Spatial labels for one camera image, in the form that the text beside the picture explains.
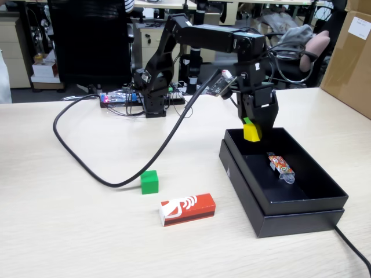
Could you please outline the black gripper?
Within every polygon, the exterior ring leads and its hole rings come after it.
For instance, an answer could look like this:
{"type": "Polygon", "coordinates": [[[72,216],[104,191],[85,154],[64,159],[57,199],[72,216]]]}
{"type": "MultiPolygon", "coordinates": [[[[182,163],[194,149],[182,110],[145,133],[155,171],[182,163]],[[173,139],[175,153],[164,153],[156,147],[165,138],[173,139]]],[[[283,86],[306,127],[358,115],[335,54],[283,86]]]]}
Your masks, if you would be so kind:
{"type": "Polygon", "coordinates": [[[265,68],[261,62],[238,61],[234,64],[237,75],[238,117],[243,124],[252,120],[259,137],[269,134],[278,114],[273,84],[265,81],[265,68]]]}

